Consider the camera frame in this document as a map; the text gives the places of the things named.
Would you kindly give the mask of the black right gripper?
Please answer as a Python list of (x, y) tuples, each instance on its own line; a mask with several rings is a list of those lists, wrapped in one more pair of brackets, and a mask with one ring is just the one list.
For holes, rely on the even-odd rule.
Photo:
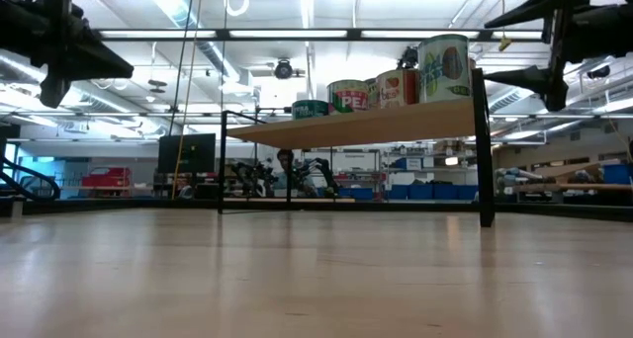
[(542, 40), (551, 46), (549, 68), (533, 65), (488, 73), (484, 79), (530, 90), (551, 112), (566, 107), (566, 63), (601, 56), (617, 58), (633, 52), (633, 37), (625, 35), (633, 29), (633, 0), (602, 6), (591, 5), (590, 0), (527, 0), (484, 27), (498, 29), (543, 18)]

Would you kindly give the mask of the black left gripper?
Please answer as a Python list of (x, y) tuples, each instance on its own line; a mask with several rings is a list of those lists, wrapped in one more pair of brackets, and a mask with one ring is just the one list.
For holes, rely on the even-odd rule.
[[(41, 102), (57, 108), (68, 92), (72, 0), (0, 0), (0, 49), (47, 67)], [(73, 20), (73, 59), (79, 79), (131, 78), (134, 67), (102, 42), (85, 18)]]

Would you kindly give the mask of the tall can with teal rim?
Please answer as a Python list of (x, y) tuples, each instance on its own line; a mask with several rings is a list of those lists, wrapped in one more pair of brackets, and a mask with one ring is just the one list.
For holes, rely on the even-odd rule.
[(469, 39), (457, 34), (435, 36), (419, 44), (420, 103), (471, 96), (468, 46)]

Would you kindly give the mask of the white and red tomatoes can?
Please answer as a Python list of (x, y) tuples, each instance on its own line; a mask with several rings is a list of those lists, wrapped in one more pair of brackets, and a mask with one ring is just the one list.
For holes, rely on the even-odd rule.
[(419, 102), (420, 74), (416, 69), (395, 69), (377, 77), (378, 100), (382, 109)]

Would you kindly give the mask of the short green peas can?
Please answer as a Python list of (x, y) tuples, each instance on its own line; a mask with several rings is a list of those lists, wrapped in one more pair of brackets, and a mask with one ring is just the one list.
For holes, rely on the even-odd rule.
[(339, 80), (327, 86), (328, 113), (339, 115), (369, 109), (369, 87), (361, 80)]

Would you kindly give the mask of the teal tuna fish can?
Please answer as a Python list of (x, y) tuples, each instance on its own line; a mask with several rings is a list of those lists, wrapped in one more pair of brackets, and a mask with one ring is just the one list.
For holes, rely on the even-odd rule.
[(327, 116), (328, 102), (321, 100), (299, 100), (292, 104), (294, 120), (303, 120)]

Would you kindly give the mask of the wooden shelf with black legs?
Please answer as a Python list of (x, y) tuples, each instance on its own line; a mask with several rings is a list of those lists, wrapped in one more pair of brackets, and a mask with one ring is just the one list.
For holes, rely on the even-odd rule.
[(394, 141), (474, 136), (478, 165), (480, 226), (496, 217), (489, 106), (483, 70), (472, 70), (473, 96), (456, 101), (422, 103), (297, 121), (265, 124), (253, 119), (248, 127), (229, 129), (221, 115), (220, 161), (226, 161), (229, 137), (294, 150)]

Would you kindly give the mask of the red cart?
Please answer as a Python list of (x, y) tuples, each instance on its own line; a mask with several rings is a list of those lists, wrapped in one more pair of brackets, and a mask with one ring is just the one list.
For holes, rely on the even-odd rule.
[(97, 167), (82, 177), (81, 185), (90, 188), (123, 188), (130, 185), (132, 171), (127, 167)]

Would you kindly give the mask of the black computer monitor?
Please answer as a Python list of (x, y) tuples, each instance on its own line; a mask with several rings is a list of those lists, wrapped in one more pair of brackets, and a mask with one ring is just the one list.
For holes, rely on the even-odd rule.
[(175, 175), (191, 178), (195, 184), (212, 182), (217, 177), (214, 133), (169, 135), (159, 139), (154, 187), (171, 185)]

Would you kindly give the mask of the wooden workbench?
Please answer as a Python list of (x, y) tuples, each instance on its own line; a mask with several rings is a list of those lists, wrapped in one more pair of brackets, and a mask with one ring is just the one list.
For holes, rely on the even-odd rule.
[(566, 191), (621, 191), (632, 192), (633, 187), (622, 184), (527, 184), (513, 187), (514, 192), (566, 192)]

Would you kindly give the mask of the large blue storage bin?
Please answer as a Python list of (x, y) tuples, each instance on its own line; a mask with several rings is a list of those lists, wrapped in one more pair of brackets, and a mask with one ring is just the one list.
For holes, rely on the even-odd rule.
[(633, 164), (608, 164), (603, 166), (603, 181), (612, 185), (633, 183)]

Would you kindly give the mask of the blue box on rack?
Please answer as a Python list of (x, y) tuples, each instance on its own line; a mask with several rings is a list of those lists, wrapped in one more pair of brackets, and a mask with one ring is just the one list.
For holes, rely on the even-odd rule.
[(394, 169), (407, 170), (407, 171), (420, 171), (423, 168), (422, 158), (402, 157), (397, 159), (392, 165)]

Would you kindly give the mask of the round black ceiling fixture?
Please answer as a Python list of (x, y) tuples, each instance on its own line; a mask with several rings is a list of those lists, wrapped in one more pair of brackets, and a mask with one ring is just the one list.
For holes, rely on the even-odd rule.
[(305, 78), (306, 71), (295, 68), (288, 58), (280, 58), (273, 70), (273, 75), (278, 80), (287, 80), (291, 78)]

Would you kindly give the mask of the person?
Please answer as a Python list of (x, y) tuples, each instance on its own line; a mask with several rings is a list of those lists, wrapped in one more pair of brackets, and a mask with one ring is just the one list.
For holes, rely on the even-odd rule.
[(277, 191), (287, 191), (288, 185), (295, 191), (298, 198), (315, 198), (317, 189), (312, 177), (306, 170), (294, 166), (294, 153), (291, 150), (281, 149), (277, 153), (277, 160), (282, 170), (275, 174), (276, 181), (273, 183), (273, 194)]

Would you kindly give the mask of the black metal table frame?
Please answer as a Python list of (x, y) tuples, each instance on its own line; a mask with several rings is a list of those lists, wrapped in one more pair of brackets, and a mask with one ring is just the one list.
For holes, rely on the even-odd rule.
[[(25, 215), (129, 209), (214, 210), (218, 207), (218, 204), (211, 200), (97, 199), (33, 202), (16, 198), (2, 198), (0, 199), (0, 217), (10, 216), (17, 203), (22, 205), (22, 213)], [(479, 206), (477, 204), (456, 203), (350, 203), (328, 199), (305, 199), (290, 203), (283, 199), (264, 199), (262, 201), (226, 199), (223, 202), (223, 209), (225, 211), (477, 212)], [(496, 204), (495, 211), (497, 213), (537, 214), (633, 223), (633, 207), (520, 203)]]

